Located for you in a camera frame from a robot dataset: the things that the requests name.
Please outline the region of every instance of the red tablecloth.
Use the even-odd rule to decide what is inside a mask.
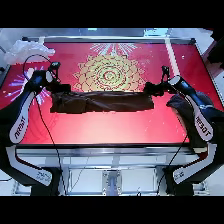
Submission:
[[[158,83],[162,65],[172,67],[165,44],[92,44],[46,43],[56,53],[51,61],[60,61],[59,77],[70,83],[73,91],[141,91],[145,81]],[[195,46],[173,44],[180,74],[196,90],[210,96],[214,105],[222,104]],[[47,69],[48,62],[28,63],[29,67]],[[0,91],[0,108],[20,93],[24,77],[22,66],[11,66]],[[57,114],[50,113],[51,97],[46,90],[39,95],[43,118],[56,144],[94,143],[178,143],[185,132],[166,102],[171,95],[153,97],[155,109],[130,113]],[[29,111],[29,126],[23,144],[51,144],[40,119],[36,102]]]

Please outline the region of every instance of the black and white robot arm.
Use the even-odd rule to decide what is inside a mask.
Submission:
[[[38,184],[49,186],[52,181],[50,171],[29,164],[17,156],[16,144],[20,143],[25,136],[32,100],[44,87],[53,91],[58,89],[60,84],[52,68],[58,69],[59,66],[60,63],[52,63],[48,71],[33,71],[23,92],[11,104],[0,110],[0,169],[24,186]]]
[[[174,169],[173,179],[176,184],[200,183],[224,164],[224,113],[203,102],[182,77],[175,76],[168,84],[192,106],[197,132],[207,142],[207,152],[199,154],[198,160]]]

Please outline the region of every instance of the table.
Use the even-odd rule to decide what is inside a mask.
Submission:
[[[146,81],[159,83],[161,67],[166,65],[172,68],[171,77],[179,72],[197,91],[206,93],[216,108],[223,110],[217,89],[192,39],[48,37],[44,45],[55,49],[51,61],[61,62],[59,77],[62,83],[71,84],[72,91],[142,91]],[[28,63],[26,71],[29,67],[47,69],[48,66],[48,62]],[[97,83],[92,82],[88,72],[97,73]],[[0,90],[0,108],[19,95],[24,81],[22,65],[11,66]],[[76,115],[50,113],[51,97],[46,90],[38,96],[38,101],[56,144],[150,146],[179,144],[186,135],[176,115],[166,107],[170,97],[168,93],[153,97],[154,110]],[[22,146],[27,144],[52,144],[35,101],[30,107],[28,130],[21,142]]]

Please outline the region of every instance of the folded black garment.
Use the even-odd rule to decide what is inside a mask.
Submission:
[[[151,95],[144,92],[59,92],[52,94],[51,97],[51,113],[135,112],[154,108]]]
[[[197,92],[198,97],[206,104],[213,105],[211,99],[202,92]],[[185,124],[188,138],[190,140],[191,148],[204,148],[207,143],[201,139],[194,124],[193,108],[191,105],[180,95],[176,94],[166,104],[168,107],[174,108],[178,111]]]

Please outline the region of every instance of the gold mandala pattern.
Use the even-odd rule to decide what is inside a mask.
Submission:
[[[73,76],[79,80],[73,87],[78,91],[126,91],[140,92],[139,86],[144,70],[137,67],[136,60],[126,55],[88,56],[86,63],[79,63],[80,72]]]

